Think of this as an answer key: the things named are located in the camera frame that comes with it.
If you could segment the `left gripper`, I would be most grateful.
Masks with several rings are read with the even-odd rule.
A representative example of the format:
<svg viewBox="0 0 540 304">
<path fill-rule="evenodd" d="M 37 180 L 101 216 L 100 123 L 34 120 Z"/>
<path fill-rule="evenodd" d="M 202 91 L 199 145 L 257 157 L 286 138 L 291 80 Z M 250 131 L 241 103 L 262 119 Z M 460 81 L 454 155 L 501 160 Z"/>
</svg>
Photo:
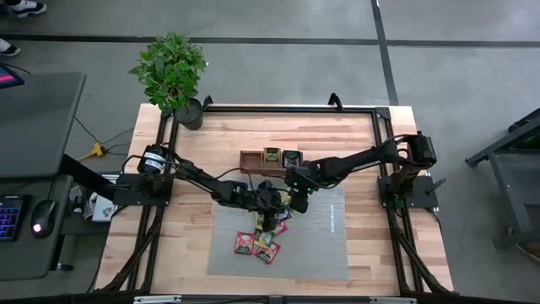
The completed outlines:
<svg viewBox="0 0 540 304">
<path fill-rule="evenodd" d="M 264 180 L 257 185 L 254 195 L 262 209 L 272 210 L 268 216 L 266 212 L 260 213 L 261 230 L 273 231 L 277 224 L 276 210 L 282 210 L 284 208 L 279 190 L 269 180 Z"/>
</svg>

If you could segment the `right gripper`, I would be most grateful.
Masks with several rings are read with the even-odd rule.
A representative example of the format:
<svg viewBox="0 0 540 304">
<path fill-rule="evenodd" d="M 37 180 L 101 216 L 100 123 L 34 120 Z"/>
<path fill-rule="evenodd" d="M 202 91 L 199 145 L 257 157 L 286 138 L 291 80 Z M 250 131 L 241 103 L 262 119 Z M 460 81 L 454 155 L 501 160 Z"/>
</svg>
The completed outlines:
<svg viewBox="0 0 540 304">
<path fill-rule="evenodd" d="M 300 193 L 300 206 L 299 206 L 299 194 L 292 192 L 289 197 L 289 208 L 294 212 L 300 212 L 304 214 L 308 209 L 308 194 L 312 194 L 316 190 L 315 183 L 311 177 L 311 169 L 306 166 L 292 166 L 285 171 L 285 184 L 297 190 Z"/>
</svg>

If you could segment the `wooden tea box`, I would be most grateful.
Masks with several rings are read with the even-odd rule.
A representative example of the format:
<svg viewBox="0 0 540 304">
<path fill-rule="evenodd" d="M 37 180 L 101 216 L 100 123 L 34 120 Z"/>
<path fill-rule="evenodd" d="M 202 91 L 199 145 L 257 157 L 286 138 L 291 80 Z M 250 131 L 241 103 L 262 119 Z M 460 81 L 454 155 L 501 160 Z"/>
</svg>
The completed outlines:
<svg viewBox="0 0 540 304">
<path fill-rule="evenodd" d="M 248 170 L 251 174 L 283 176 L 287 169 L 283 167 L 283 158 L 280 163 L 265 163 L 263 149 L 242 150 L 240 152 L 240 167 Z"/>
</svg>

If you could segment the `grey woven placemat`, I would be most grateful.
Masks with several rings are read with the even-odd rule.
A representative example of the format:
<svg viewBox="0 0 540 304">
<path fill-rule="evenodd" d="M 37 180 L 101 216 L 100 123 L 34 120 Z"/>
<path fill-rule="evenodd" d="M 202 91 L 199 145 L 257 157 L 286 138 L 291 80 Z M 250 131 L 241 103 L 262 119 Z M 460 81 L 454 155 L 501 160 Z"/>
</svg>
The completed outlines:
<svg viewBox="0 0 540 304">
<path fill-rule="evenodd" d="M 253 232 L 256 214 L 218 206 L 213 220 L 208 274 L 284 279 L 347 280 L 345 187 L 310 195 L 304 214 L 294 213 L 277 236 L 281 249 L 272 263 L 234 253 L 239 232 Z"/>
</svg>

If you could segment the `white printed box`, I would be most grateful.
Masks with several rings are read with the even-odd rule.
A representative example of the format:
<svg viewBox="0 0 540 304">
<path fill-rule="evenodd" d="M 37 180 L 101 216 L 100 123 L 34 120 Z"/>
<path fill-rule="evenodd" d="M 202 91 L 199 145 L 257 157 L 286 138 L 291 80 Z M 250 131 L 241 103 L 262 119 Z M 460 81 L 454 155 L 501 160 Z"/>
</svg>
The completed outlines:
<svg viewBox="0 0 540 304">
<path fill-rule="evenodd" d="M 83 217 L 86 221 L 105 223 L 110 222 L 118 207 L 110 200 L 97 193 L 91 193 L 84 202 Z"/>
</svg>

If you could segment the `green leafy plant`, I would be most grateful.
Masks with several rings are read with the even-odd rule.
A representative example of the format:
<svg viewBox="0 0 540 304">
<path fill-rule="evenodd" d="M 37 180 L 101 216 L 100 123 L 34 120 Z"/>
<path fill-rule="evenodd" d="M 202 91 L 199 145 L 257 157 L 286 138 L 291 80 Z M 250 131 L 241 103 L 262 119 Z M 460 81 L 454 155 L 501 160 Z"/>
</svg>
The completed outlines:
<svg viewBox="0 0 540 304">
<path fill-rule="evenodd" d="M 128 72 L 144 85 L 148 102 L 162 111 L 187 107 L 208 66 L 203 49 L 174 31 L 157 36 Z"/>
</svg>

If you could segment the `yellow power plug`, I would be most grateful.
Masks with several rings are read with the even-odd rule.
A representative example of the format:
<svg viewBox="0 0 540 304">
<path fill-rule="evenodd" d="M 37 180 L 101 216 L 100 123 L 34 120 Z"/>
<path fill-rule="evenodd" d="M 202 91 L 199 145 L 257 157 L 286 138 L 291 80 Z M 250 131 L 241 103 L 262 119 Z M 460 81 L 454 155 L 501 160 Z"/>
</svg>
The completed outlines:
<svg viewBox="0 0 540 304">
<path fill-rule="evenodd" d="M 105 156 L 105 147 L 100 143 L 95 143 L 93 149 L 85 156 L 79 157 L 78 161 L 87 160 L 91 158 L 100 158 Z"/>
</svg>

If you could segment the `black metal stand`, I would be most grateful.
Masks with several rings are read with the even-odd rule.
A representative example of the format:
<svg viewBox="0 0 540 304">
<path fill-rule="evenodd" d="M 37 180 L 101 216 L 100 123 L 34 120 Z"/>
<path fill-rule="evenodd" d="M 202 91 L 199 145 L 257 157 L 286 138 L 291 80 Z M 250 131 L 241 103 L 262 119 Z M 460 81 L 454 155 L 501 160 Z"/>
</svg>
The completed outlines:
<svg viewBox="0 0 540 304">
<path fill-rule="evenodd" d="M 488 161 L 509 207 L 510 233 L 497 248 L 540 245 L 540 107 L 513 122 L 508 133 L 465 159 L 470 167 Z"/>
</svg>

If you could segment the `black computer mouse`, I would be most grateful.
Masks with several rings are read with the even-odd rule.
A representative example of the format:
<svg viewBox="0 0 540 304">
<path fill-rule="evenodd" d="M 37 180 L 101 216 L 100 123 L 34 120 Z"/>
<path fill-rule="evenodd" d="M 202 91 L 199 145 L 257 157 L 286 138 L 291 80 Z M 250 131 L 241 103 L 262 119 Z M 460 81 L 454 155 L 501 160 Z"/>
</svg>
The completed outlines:
<svg viewBox="0 0 540 304">
<path fill-rule="evenodd" d="M 57 203 L 51 199 L 40 201 L 33 209 L 30 225 L 35 238 L 48 237 L 54 230 Z"/>
</svg>

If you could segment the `black backlit keyboard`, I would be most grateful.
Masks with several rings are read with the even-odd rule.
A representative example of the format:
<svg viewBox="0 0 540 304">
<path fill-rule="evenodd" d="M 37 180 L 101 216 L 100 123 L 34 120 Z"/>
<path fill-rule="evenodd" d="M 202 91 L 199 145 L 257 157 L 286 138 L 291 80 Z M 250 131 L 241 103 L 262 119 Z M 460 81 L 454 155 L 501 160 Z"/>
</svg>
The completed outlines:
<svg viewBox="0 0 540 304">
<path fill-rule="evenodd" d="M 0 242 L 16 241 L 29 201 L 27 194 L 0 197 Z"/>
</svg>

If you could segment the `tablet with pink screen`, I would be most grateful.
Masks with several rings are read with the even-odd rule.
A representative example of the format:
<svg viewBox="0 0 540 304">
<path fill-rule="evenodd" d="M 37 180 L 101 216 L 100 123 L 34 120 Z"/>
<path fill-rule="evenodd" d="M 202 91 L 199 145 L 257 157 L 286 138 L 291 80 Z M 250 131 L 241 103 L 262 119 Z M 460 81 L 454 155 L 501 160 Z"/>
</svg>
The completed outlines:
<svg viewBox="0 0 540 304">
<path fill-rule="evenodd" d="M 24 80 L 7 65 L 0 63 L 0 89 L 24 84 Z"/>
</svg>

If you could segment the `person's white shoe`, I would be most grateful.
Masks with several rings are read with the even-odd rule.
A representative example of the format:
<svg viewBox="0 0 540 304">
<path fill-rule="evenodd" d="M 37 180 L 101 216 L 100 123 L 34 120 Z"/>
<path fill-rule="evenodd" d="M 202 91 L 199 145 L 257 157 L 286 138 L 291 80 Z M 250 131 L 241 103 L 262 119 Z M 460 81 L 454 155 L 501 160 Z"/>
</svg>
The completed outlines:
<svg viewBox="0 0 540 304">
<path fill-rule="evenodd" d="M 18 56 L 20 52 L 21 50 L 18 47 L 0 38 L 0 57 L 15 57 Z"/>
<path fill-rule="evenodd" d="M 18 18 L 36 16 L 47 10 L 47 5 L 33 0 L 5 0 L 9 10 Z"/>
</svg>

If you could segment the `black aluminium rig frame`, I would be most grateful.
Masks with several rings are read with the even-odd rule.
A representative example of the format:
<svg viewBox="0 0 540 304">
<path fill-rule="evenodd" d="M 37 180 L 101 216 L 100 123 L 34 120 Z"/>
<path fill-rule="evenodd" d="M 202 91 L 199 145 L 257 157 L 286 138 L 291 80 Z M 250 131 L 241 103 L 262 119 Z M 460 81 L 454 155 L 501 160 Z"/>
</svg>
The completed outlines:
<svg viewBox="0 0 540 304">
<path fill-rule="evenodd" d="M 383 133 L 414 133 L 408 106 L 219 105 L 209 106 L 202 128 L 181 129 L 178 153 L 206 172 L 235 174 L 240 152 L 266 146 L 299 149 L 312 159 L 346 156 L 375 144 Z M 397 274 L 386 211 L 378 197 L 376 169 L 345 182 L 349 278 L 278 279 L 207 273 L 217 204 L 193 185 L 177 182 L 165 210 L 154 265 L 154 293 L 282 296 L 395 296 Z"/>
</svg>

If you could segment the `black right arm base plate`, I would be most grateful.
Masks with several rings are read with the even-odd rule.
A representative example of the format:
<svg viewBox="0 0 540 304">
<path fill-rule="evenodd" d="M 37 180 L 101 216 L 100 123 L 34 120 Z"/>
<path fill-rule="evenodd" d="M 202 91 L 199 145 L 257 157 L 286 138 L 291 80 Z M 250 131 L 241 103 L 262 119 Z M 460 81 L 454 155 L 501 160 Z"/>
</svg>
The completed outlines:
<svg viewBox="0 0 540 304">
<path fill-rule="evenodd" d="M 437 208 L 436 191 L 430 196 L 425 193 L 432 182 L 431 176 L 416 176 L 412 181 L 402 183 L 396 183 L 390 176 L 379 176 L 377 186 L 381 205 L 387 209 Z"/>
</svg>

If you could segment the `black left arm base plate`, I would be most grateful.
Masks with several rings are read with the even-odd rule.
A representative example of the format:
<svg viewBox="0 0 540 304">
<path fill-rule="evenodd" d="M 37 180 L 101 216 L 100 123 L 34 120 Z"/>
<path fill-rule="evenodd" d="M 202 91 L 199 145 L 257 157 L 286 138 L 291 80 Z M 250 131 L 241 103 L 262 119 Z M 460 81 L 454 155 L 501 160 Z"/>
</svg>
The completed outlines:
<svg viewBox="0 0 540 304">
<path fill-rule="evenodd" d="M 144 174 L 122 174 L 111 188 L 115 205 L 163 207 L 170 203 L 173 180 Z"/>
</svg>

